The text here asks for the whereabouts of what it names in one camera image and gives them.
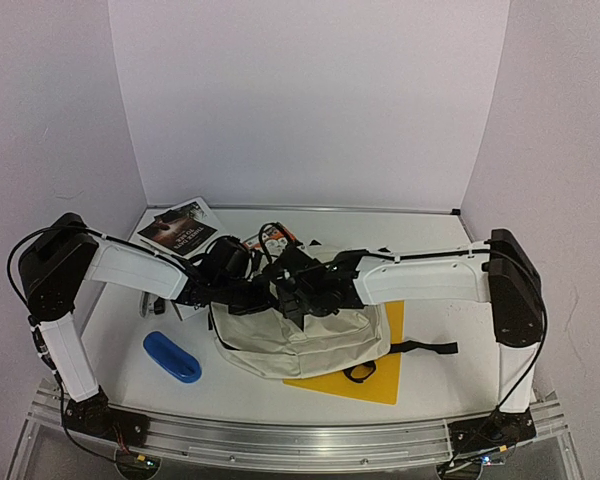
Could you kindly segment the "beige canvas backpack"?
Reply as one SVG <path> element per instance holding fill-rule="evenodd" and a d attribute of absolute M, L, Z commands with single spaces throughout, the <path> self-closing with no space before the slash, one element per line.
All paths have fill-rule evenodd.
<path fill-rule="evenodd" d="M 322 262 L 338 254 L 321 247 L 291 249 L 300 249 Z M 366 250 L 344 252 L 354 251 L 360 253 L 360 261 L 371 255 Z M 259 271 L 250 282 L 264 284 L 279 301 L 283 292 L 273 283 L 273 267 L 266 275 Z M 439 355 L 454 355 L 458 351 L 456 343 L 392 342 L 383 305 L 366 304 L 361 299 L 359 309 L 341 309 L 324 317 L 306 314 L 304 328 L 283 316 L 280 303 L 278 309 L 250 315 L 231 315 L 226 306 L 212 303 L 209 325 L 226 361 L 267 379 L 306 379 L 342 372 L 348 379 L 362 383 L 363 379 L 353 377 L 353 369 L 360 365 L 375 369 L 374 361 L 386 355 L 417 349 Z"/>

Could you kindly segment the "white Decorate furniture book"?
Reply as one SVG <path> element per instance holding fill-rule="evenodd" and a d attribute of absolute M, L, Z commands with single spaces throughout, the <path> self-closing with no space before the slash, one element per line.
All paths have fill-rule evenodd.
<path fill-rule="evenodd" d="M 176 317 L 181 322 L 188 321 L 196 315 L 205 314 L 207 312 L 206 307 L 186 306 L 180 304 L 174 304 L 173 309 L 176 313 Z"/>

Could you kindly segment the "blue glasses case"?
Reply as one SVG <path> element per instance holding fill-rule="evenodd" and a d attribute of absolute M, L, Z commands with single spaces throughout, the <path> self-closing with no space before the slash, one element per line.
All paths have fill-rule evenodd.
<path fill-rule="evenodd" d="M 199 361 L 159 331 L 144 338 L 143 348 L 157 365 L 182 383 L 195 383 L 202 376 Z"/>

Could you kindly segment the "silver metal stapler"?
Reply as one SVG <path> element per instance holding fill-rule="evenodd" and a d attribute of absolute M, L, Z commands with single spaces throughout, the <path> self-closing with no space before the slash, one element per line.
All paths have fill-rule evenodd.
<path fill-rule="evenodd" d="M 149 315 L 162 315 L 166 312 L 166 301 L 156 295 L 143 292 L 140 297 L 139 314 L 142 318 Z"/>

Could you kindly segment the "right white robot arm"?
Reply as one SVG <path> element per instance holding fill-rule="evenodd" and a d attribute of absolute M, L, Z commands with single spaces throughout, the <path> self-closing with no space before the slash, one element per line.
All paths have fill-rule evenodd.
<path fill-rule="evenodd" d="M 529 407 L 546 314 L 539 274 L 510 231 L 423 253 L 287 245 L 265 271 L 282 315 L 312 333 L 383 329 L 385 321 L 371 312 L 396 301 L 489 305 L 499 347 L 496 410 L 512 416 Z"/>

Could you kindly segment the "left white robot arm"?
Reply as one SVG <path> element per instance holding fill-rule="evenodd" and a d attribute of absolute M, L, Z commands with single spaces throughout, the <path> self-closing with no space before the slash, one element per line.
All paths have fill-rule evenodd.
<path fill-rule="evenodd" d="M 96 398 L 101 387 L 74 323 L 82 284 L 115 284 L 185 306 L 222 304 L 235 315 L 259 313 L 272 307 L 273 296 L 263 281 L 248 279 L 250 260 L 233 238 L 190 260 L 160 254 L 93 230 L 68 212 L 12 249 L 7 276 L 44 344 L 43 358 L 78 402 L 77 420 L 90 433 L 104 435 L 114 426 L 114 413 Z"/>

